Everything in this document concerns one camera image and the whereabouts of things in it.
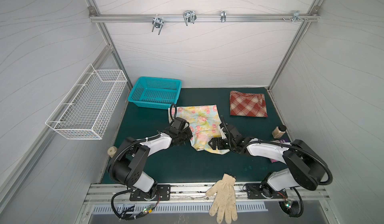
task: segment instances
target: black cable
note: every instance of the black cable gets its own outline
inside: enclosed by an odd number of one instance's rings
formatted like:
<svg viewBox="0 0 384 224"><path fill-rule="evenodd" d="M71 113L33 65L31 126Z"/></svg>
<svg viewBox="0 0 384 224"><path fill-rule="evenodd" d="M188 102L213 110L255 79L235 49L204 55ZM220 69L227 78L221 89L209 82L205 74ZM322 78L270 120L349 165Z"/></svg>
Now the black cable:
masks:
<svg viewBox="0 0 384 224"><path fill-rule="evenodd" d="M151 136L148 138L148 141L151 141L151 140L154 140L156 138L159 138L161 136L161 134L158 134L156 136ZM113 176L113 168L116 164L116 161L119 159L119 157L124 153L127 152L127 150L129 150L130 148L132 148L134 145L138 144L138 143L141 143L141 142L145 142L147 141L147 139L140 139L140 140L136 140L134 142L132 142L129 146L127 146L124 150L122 150L122 152L120 152L116 158L113 160L113 162L111 163L111 167L109 168L109 177L111 178L112 181L116 182L116 183L119 183L119 184L123 184L125 185L124 183L121 183L119 180L117 180L114 176Z"/></svg>
<svg viewBox="0 0 384 224"><path fill-rule="evenodd" d="M229 149L230 149L232 152L234 152L234 153L241 153L241 152L239 152L239 151L237 151L237 150L235 151L235 149L232 147L231 133L228 131L227 124L225 123L225 120L224 120L223 115L219 116L219 118L220 118L220 121L221 121L221 123L223 124L225 130L227 131L227 132L224 133L224 134L225 134L225 136L227 137Z"/></svg>
<svg viewBox="0 0 384 224"><path fill-rule="evenodd" d="M333 175L331 173L331 170L328 168L327 164L323 163L322 161L320 161L317 157L315 157L314 155L312 155L311 153L299 148L299 147L296 147L296 146L292 146L292 145L287 145L287 144L284 144L284 143L276 143L276 142L273 142L273 141L262 141L262 140L258 140L258 141L251 141L249 143L247 143L243 148L242 150L240 151L240 153L243 153L243 151L247 148L247 146L249 145L252 145L252 144L256 144L256 143L266 143L266 144L272 144L272 145L276 145L276 146L280 146L280 147L286 147L286 148L289 148L289 149L294 149L304 155L307 155L309 156L310 158L312 158L315 162L317 162L324 170L325 172L327 173L328 175L328 180L326 181L320 181L319 182L319 185L322 185L322 186L325 186L325 185L329 185L332 183L333 181Z"/></svg>
<svg viewBox="0 0 384 224"><path fill-rule="evenodd" d="M115 197L117 197L118 195L121 195L121 194L125 194L125 193L131 193L133 192L133 189L129 189L129 190L125 190L125 191L121 191L121 192L118 192L116 194L114 194L111 198L111 207L112 207L112 211L115 213L115 215L119 218L119 219L123 219L124 216L125 216L125 213L127 212L127 210L123 211L122 213L118 213L118 211L116 210L115 208L115 205L113 203L113 200L115 199Z"/></svg>
<svg viewBox="0 0 384 224"><path fill-rule="evenodd" d="M127 212L133 212L135 210L135 206L133 205L132 207L128 207L125 211L121 212L120 215L122 217L126 217Z"/></svg>
<svg viewBox="0 0 384 224"><path fill-rule="evenodd" d="M172 107L175 108L175 114L174 114L174 116L172 116ZM173 124L173 122L174 122L174 120L175 120L175 118L176 118L176 114L177 114L177 107L176 107L175 103L172 103L172 104L170 105L170 108L169 108L169 116L170 116L170 119L172 120L172 121L170 122L170 125Z"/></svg>
<svg viewBox="0 0 384 224"><path fill-rule="evenodd" d="M291 214L289 214L289 216L290 217L300 217L303 214L303 212L304 212L303 200L301 199L301 196L300 196L299 192L296 190L296 188L291 188L291 189L295 190L297 196L299 197L299 209L300 209L300 211L299 211L298 214L292 214L291 213Z"/></svg>

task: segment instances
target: teal plastic basket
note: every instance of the teal plastic basket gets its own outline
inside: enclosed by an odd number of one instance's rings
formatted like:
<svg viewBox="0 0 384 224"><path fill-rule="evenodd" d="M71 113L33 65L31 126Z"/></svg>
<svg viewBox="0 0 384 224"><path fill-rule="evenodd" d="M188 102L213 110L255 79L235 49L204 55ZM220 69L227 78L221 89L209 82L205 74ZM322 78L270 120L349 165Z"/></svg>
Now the teal plastic basket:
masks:
<svg viewBox="0 0 384 224"><path fill-rule="evenodd" d="M172 103L176 104L180 90L180 80L140 77L129 94L128 101L141 107L168 109Z"/></svg>

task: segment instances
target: aluminum rail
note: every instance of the aluminum rail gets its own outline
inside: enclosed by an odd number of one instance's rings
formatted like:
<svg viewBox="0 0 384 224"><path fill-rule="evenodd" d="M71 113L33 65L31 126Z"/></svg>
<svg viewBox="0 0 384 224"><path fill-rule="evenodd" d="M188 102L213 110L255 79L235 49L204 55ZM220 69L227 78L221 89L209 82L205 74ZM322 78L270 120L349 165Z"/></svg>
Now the aluminum rail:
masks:
<svg viewBox="0 0 384 224"><path fill-rule="evenodd" d="M310 6L308 12L312 14L318 14L321 4L324 0L313 0L312 5ZM300 40L303 38L305 32L308 30L308 27L310 26L310 22L302 22L299 29L296 32L295 37L293 38L291 45L289 46L286 54L284 55L283 59L281 60L281 63L279 67L277 68L275 75L273 76L271 83L268 86L268 91L272 91L273 87L276 85L277 80L279 79L281 73L283 72L285 66L291 59L293 53L295 52L295 49L297 45L299 44Z"/></svg>
<svg viewBox="0 0 384 224"><path fill-rule="evenodd" d="M153 15L95 15L91 22L151 22L153 18L161 18L166 22L185 22L181 14ZM227 14L225 22L291 22L294 14ZM319 15L299 14L296 22L317 22ZM195 22L222 22L220 14L196 14Z"/></svg>
<svg viewBox="0 0 384 224"><path fill-rule="evenodd" d="M234 189L236 201L283 201L284 199L248 199L247 193L243 191L245 183L260 182L235 182ZM206 197L205 192L214 185L214 183L162 183L171 185L170 200L162 202L212 202L214 198ZM110 204L114 193L126 190L127 187L120 184L92 184L84 199L84 204ZM301 198L304 201L309 200L330 200L327 191L323 186L319 186L315 191L309 191L302 187L297 188ZM297 200L298 196L293 190L286 190L288 198ZM115 198L115 203L137 203L129 200L129 193L122 194Z"/></svg>

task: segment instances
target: wall hook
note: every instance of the wall hook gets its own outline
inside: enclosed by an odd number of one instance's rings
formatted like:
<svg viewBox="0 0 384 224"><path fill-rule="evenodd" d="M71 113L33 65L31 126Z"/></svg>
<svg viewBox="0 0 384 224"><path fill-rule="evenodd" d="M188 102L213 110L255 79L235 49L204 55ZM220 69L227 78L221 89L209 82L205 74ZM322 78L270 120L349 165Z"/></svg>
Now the wall hook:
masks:
<svg viewBox="0 0 384 224"><path fill-rule="evenodd" d="M227 20L227 12L222 10L221 11L221 22L225 22Z"/></svg>
<svg viewBox="0 0 384 224"><path fill-rule="evenodd" d="M161 29L163 28L163 25L164 25L164 22L161 18L158 18L158 17L155 17L153 20L152 20L152 24L153 24L153 27L152 27L152 32L153 30L156 28L160 28L159 29L159 34L160 35L160 32L161 32Z"/></svg>
<svg viewBox="0 0 384 224"><path fill-rule="evenodd" d="M304 19L299 17L300 13L299 11L296 11L293 16L290 18L291 22L294 23L295 21L305 21Z"/></svg>
<svg viewBox="0 0 384 224"><path fill-rule="evenodd" d="M185 13L183 13L183 18L186 25L188 25L188 22L192 22L192 24L195 24L196 13L194 10L188 10Z"/></svg>

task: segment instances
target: floral cloth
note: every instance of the floral cloth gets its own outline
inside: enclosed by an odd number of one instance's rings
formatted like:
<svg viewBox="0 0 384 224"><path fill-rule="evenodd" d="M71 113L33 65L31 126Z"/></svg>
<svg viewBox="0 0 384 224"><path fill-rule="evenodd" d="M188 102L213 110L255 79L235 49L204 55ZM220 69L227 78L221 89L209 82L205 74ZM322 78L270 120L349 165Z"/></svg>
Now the floral cloth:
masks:
<svg viewBox="0 0 384 224"><path fill-rule="evenodd" d="M217 107L213 106L181 106L177 108L177 117L181 117L189 122L192 131L191 146L197 151L206 150L215 154L226 154L229 150L213 150L208 142L213 137L221 137L220 118L218 117Z"/></svg>

